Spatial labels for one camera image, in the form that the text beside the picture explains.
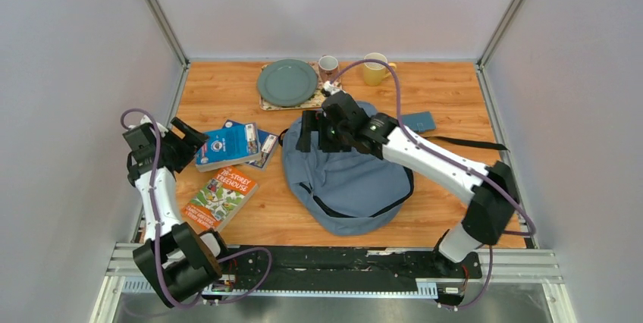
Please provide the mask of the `light blue paperback book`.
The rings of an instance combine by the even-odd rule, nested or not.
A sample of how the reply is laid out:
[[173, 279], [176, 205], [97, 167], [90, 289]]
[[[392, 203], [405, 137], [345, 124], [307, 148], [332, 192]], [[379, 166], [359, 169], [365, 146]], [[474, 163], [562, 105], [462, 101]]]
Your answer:
[[208, 137], [196, 153], [196, 169], [201, 172], [254, 162], [261, 158], [258, 129], [255, 123], [224, 126], [206, 131]]

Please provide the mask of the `dark blue paperback book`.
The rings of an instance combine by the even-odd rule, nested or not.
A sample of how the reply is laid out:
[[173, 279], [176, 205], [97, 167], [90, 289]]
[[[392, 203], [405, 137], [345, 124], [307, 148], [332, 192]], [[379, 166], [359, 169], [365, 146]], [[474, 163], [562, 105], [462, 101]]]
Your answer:
[[278, 136], [258, 128], [256, 123], [254, 123], [254, 126], [257, 131], [260, 146], [260, 158], [254, 161], [248, 161], [246, 164], [255, 169], [265, 170], [278, 148]]

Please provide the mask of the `orange treehouse book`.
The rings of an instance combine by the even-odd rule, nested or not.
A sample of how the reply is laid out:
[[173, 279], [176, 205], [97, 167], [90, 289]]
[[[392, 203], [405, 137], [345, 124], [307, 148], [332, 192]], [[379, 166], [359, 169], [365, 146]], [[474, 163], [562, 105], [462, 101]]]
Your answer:
[[222, 231], [258, 188], [254, 180], [234, 166], [219, 168], [182, 212], [203, 230]]

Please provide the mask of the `blue fabric backpack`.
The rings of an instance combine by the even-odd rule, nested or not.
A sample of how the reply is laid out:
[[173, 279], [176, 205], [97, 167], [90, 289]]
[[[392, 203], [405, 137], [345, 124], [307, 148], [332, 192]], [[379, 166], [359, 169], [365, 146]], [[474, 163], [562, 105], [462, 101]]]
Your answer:
[[458, 223], [477, 243], [497, 242], [513, 215], [506, 177], [509, 168], [490, 168], [454, 154], [414, 133], [400, 129], [394, 119], [375, 115], [371, 121], [384, 130], [384, 149], [393, 161], [376, 154], [323, 152], [312, 132], [311, 151], [296, 150], [301, 118], [281, 134], [281, 156], [290, 190], [317, 222], [338, 236], [366, 234], [391, 221], [414, 192], [412, 166], [462, 200], [467, 210]]

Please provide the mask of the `teal wallet notebook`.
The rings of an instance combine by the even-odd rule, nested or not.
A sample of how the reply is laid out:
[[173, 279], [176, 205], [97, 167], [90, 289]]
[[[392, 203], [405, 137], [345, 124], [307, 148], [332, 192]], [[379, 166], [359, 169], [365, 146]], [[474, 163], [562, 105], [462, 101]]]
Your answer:
[[430, 111], [403, 114], [400, 119], [410, 130], [416, 133], [425, 133], [437, 128]]

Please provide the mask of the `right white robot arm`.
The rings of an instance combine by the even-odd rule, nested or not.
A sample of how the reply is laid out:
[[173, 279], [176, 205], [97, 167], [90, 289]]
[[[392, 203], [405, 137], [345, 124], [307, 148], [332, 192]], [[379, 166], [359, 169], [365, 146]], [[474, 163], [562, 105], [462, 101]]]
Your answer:
[[338, 236], [376, 230], [414, 193], [415, 177], [437, 183], [466, 206], [434, 248], [432, 265], [454, 275], [468, 254], [493, 246], [521, 211], [510, 167], [463, 158], [367, 102], [333, 89], [281, 139], [287, 183], [318, 223]]

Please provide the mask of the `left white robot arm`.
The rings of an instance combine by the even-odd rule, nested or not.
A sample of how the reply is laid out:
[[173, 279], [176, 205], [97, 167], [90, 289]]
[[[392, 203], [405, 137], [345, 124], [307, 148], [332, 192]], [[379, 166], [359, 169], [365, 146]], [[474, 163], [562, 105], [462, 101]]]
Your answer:
[[218, 233], [198, 234], [185, 222], [176, 202], [176, 176], [205, 145], [208, 137], [179, 118], [170, 127], [140, 109], [138, 125], [125, 128], [130, 147], [127, 179], [140, 193], [146, 222], [144, 243], [133, 261], [168, 308], [186, 309], [231, 266], [231, 252]]

